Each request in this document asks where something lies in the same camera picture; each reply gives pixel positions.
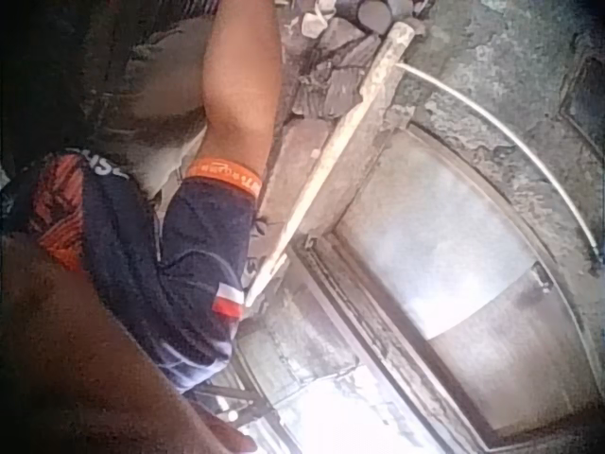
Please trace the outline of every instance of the concrete wall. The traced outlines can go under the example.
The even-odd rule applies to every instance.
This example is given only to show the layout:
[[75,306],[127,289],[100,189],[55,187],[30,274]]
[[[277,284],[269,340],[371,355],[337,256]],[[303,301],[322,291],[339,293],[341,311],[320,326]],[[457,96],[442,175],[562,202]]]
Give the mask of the concrete wall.
[[[593,234],[603,235],[600,153],[562,112],[582,58],[603,55],[596,18],[565,0],[438,0],[428,33],[406,61],[460,90],[516,131],[568,191]],[[394,103],[503,194],[557,262],[603,388],[602,274],[561,197],[528,158],[459,101],[405,77]],[[602,117],[590,128],[605,128]]]

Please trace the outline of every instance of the wooden stick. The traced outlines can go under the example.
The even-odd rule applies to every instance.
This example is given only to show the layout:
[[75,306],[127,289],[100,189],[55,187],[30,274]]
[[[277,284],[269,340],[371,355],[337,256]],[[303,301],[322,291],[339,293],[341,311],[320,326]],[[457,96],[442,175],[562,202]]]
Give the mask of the wooden stick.
[[296,234],[304,215],[320,192],[342,151],[349,145],[354,132],[365,118],[380,90],[384,88],[385,81],[393,67],[402,58],[413,38],[414,29],[403,22],[395,23],[391,28],[359,89],[363,100],[340,118],[334,132],[323,147],[313,172],[307,179],[301,194],[294,203],[288,221],[282,228],[275,249],[261,266],[248,290],[246,306],[252,306],[275,275],[280,258]]

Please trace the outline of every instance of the white cable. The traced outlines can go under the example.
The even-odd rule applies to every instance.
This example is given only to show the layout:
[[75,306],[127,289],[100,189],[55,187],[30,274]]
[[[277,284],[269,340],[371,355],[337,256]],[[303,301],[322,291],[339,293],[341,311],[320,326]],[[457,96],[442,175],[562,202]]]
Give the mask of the white cable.
[[586,235],[586,238],[588,239],[588,242],[590,243],[593,253],[595,254],[595,258],[597,258],[597,259],[600,258],[600,253],[598,250],[598,246],[596,244],[595,237],[593,236],[593,233],[588,228],[588,224],[586,223],[586,221],[582,217],[581,213],[579,212],[578,207],[571,200],[571,198],[569,197],[569,194],[567,194],[567,191],[565,191],[565,189],[559,183],[557,178],[550,172],[550,170],[548,170],[548,167],[546,167],[545,163],[543,163],[542,160],[538,156],[536,156],[535,153],[533,151],[531,151],[531,149],[529,149],[529,147],[514,132],[512,132],[504,123],[502,123],[491,113],[489,113],[488,111],[483,109],[477,103],[472,101],[470,98],[463,95],[461,92],[454,90],[453,88],[449,87],[448,85],[445,85],[440,80],[437,80],[437,79],[433,78],[432,76],[429,76],[428,74],[426,74],[424,71],[421,71],[420,69],[417,69],[414,66],[410,66],[409,64],[406,64],[403,62],[397,63],[397,66],[406,70],[409,74],[412,74],[419,79],[422,79],[432,85],[435,85],[436,87],[442,89],[444,92],[450,94],[451,96],[455,97],[456,99],[459,99],[464,104],[466,104],[471,109],[473,109],[475,112],[477,112],[478,114],[483,116],[486,120],[488,120],[494,126],[496,126],[517,147],[519,147],[527,155],[527,157],[531,160],[531,162],[540,169],[540,171],[550,181],[550,183],[554,186],[554,188],[557,190],[557,192],[559,192],[559,194],[565,201],[565,204],[569,208],[569,211],[571,211],[574,218],[576,218],[576,221],[578,222],[580,228]]

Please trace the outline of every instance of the dark blue t-shirt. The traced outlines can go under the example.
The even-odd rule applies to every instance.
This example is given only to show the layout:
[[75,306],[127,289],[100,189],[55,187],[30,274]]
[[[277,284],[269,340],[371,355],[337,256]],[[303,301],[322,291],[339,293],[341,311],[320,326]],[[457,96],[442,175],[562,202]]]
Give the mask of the dark blue t-shirt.
[[216,301],[243,304],[254,206],[252,195],[229,183],[186,178],[158,241],[154,211],[134,180],[101,156],[72,150],[5,188],[3,232],[26,233],[66,268],[87,274],[184,392],[232,354],[239,318]]

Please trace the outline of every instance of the stone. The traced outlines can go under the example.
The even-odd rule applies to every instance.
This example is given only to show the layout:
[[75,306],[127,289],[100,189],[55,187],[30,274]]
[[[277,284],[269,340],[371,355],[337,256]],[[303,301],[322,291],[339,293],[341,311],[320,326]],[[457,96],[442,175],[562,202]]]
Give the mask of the stone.
[[361,102],[359,84],[363,76],[363,69],[353,67],[336,69],[332,73],[323,106],[325,118],[339,118]]
[[305,118],[323,117],[323,102],[328,88],[332,62],[322,61],[311,71],[311,74],[300,77],[300,86],[292,112]]
[[326,55],[345,44],[360,40],[364,36],[366,36],[365,33],[349,21],[335,17],[321,35],[319,49],[322,55]]
[[389,31],[393,18],[386,4],[378,0],[366,0],[359,7],[357,19],[368,30],[384,35]]
[[423,12],[427,4],[428,0],[414,0],[414,16],[418,16],[421,12]]
[[307,38],[316,39],[328,27],[324,18],[307,12],[302,18],[301,33]]
[[380,38],[376,34],[367,36],[359,43],[348,46],[346,52],[334,57],[336,68],[359,67],[365,68],[372,62],[373,56],[380,47]]
[[387,0],[387,3],[395,20],[401,20],[414,14],[413,0]]
[[399,104],[391,105],[383,117],[381,131],[404,130],[407,128],[409,120],[414,116],[416,107],[401,106]]
[[322,87],[301,83],[292,105],[292,112],[305,118],[323,117],[325,93]]

